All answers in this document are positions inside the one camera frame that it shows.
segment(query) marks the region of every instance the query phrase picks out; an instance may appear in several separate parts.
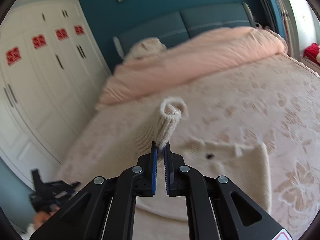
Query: headboard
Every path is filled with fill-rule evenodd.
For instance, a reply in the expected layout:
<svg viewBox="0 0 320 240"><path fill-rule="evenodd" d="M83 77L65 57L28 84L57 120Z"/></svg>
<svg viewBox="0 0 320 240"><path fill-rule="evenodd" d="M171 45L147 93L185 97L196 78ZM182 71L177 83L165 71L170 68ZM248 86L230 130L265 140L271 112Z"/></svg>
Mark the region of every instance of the headboard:
<svg viewBox="0 0 320 240"><path fill-rule="evenodd" d="M157 37L168 48L220 27L254 26L246 3L222 3L187 8L153 19L114 37L121 57L138 41Z"/></svg>

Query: teal wall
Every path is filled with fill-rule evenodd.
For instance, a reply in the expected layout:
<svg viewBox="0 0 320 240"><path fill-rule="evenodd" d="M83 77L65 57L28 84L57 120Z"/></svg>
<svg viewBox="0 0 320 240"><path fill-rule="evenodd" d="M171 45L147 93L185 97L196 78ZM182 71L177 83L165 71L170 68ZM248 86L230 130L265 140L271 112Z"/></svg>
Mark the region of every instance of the teal wall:
<svg viewBox="0 0 320 240"><path fill-rule="evenodd" d="M0 158L0 206L7 218L23 230L35 214L29 202L31 192Z"/></svg>
<svg viewBox="0 0 320 240"><path fill-rule="evenodd" d="M123 31L172 11L212 3L246 2L256 21L266 24L259 0L79 0L93 35L113 70L121 62L112 37Z"/></svg>

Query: silver bolt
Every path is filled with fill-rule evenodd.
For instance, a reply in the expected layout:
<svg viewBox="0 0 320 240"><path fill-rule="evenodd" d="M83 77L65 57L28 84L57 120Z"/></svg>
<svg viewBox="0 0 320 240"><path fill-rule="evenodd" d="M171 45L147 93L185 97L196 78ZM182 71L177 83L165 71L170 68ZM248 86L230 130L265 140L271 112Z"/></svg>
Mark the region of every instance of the silver bolt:
<svg viewBox="0 0 320 240"><path fill-rule="evenodd" d="M132 168L132 171L133 171L134 173L140 173L140 172L142 171L142 168L141 168L140 166L134 166L134 167Z"/></svg>
<svg viewBox="0 0 320 240"><path fill-rule="evenodd" d="M190 171L190 168L186 165L182 165L182 166L180 166L179 170L182 172L188 172L188 171Z"/></svg>
<svg viewBox="0 0 320 240"><path fill-rule="evenodd" d="M226 184L228 182L228 178L226 176L220 176L218 181L222 184Z"/></svg>
<svg viewBox="0 0 320 240"><path fill-rule="evenodd" d="M103 177L96 177L93 181L95 184L102 184L104 182L104 178Z"/></svg>

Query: white wardrobe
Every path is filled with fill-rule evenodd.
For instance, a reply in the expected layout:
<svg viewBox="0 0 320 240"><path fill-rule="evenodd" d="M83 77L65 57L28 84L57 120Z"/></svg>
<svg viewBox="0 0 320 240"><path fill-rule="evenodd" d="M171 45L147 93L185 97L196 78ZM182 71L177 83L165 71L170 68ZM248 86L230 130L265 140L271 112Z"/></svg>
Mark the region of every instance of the white wardrobe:
<svg viewBox="0 0 320 240"><path fill-rule="evenodd" d="M77 0L32 3L0 26L0 157L32 187L53 179L110 70Z"/></svg>

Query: red object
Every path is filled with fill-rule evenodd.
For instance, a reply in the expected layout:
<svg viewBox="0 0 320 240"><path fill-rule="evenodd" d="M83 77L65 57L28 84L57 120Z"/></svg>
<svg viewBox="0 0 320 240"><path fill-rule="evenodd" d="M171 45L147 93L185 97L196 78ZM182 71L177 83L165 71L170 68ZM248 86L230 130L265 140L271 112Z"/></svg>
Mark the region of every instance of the red object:
<svg viewBox="0 0 320 240"><path fill-rule="evenodd" d="M63 28L56 30L56 35L59 41L69 38L66 29Z"/></svg>
<svg viewBox="0 0 320 240"><path fill-rule="evenodd" d="M84 35L84 30L81 25L73 26L77 35Z"/></svg>
<svg viewBox="0 0 320 240"><path fill-rule="evenodd" d="M36 37L32 37L32 42L33 42L33 46L35 47L35 49L39 49L39 48L47 45L45 38L42 34L39 36L36 36Z"/></svg>
<svg viewBox="0 0 320 240"><path fill-rule="evenodd" d="M312 60L314 63L317 63L320 66L320 63L317 61L317 55L319 53L319 45L312 43L311 46L307 47L303 52L303 57L307 57Z"/></svg>
<svg viewBox="0 0 320 240"><path fill-rule="evenodd" d="M18 47L14 47L12 50L6 53L8 65L11 66L13 63L21 59L20 51Z"/></svg>

